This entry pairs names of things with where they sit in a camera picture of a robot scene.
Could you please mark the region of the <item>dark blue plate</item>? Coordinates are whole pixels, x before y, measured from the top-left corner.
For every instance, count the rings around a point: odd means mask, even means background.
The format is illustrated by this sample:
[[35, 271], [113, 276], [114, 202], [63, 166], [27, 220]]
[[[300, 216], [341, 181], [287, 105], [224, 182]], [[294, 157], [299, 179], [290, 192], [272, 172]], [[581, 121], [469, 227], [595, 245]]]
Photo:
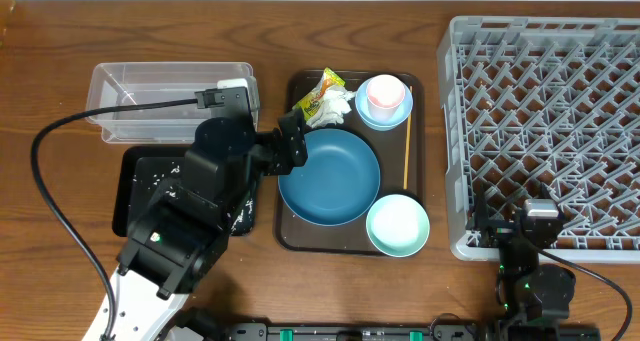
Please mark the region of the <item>dark blue plate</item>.
[[378, 158], [367, 142], [340, 129], [305, 136], [308, 158], [278, 178], [284, 204], [297, 217], [319, 226], [340, 226], [363, 215], [381, 184]]

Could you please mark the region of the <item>mint green bowl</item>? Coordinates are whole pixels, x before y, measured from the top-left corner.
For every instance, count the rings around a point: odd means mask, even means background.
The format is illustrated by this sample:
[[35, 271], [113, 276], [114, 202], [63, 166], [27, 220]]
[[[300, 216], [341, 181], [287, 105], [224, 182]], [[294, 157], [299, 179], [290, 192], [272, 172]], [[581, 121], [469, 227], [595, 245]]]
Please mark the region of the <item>mint green bowl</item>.
[[391, 194], [377, 200], [366, 216], [366, 233], [381, 253], [404, 258], [418, 253], [430, 235], [426, 210], [414, 198]]

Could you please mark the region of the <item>pink cup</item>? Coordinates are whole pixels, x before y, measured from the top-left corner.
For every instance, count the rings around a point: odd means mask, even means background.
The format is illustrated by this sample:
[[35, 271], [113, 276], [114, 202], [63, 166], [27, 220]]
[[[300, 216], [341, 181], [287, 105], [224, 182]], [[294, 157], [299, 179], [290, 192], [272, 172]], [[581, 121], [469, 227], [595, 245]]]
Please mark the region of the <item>pink cup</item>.
[[389, 121], [405, 97], [405, 86], [395, 76], [382, 74], [369, 80], [366, 88], [371, 117], [379, 122]]

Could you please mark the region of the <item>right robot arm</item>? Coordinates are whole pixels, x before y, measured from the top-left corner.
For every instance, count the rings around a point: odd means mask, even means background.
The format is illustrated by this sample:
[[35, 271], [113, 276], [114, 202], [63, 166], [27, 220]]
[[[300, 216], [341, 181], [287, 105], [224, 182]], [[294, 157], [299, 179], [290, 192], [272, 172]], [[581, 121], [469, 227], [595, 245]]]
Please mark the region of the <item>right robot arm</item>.
[[556, 264], [540, 263], [540, 253], [553, 244], [566, 222], [548, 192], [540, 191], [509, 220], [489, 215], [484, 187], [474, 187], [472, 226], [480, 245], [499, 252], [495, 294], [503, 316], [477, 330], [478, 340], [558, 340], [558, 322], [569, 317], [575, 274]]

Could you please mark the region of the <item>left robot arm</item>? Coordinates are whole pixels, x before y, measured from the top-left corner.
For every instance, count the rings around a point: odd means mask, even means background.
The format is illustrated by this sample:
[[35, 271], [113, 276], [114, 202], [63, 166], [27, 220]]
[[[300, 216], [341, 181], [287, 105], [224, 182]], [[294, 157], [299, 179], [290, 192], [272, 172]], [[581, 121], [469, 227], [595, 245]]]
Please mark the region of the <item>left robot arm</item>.
[[104, 300], [87, 340], [154, 340], [228, 247], [255, 223], [265, 176], [289, 174], [307, 160], [302, 111], [265, 133], [250, 115], [201, 123], [180, 173], [163, 180], [126, 231]]

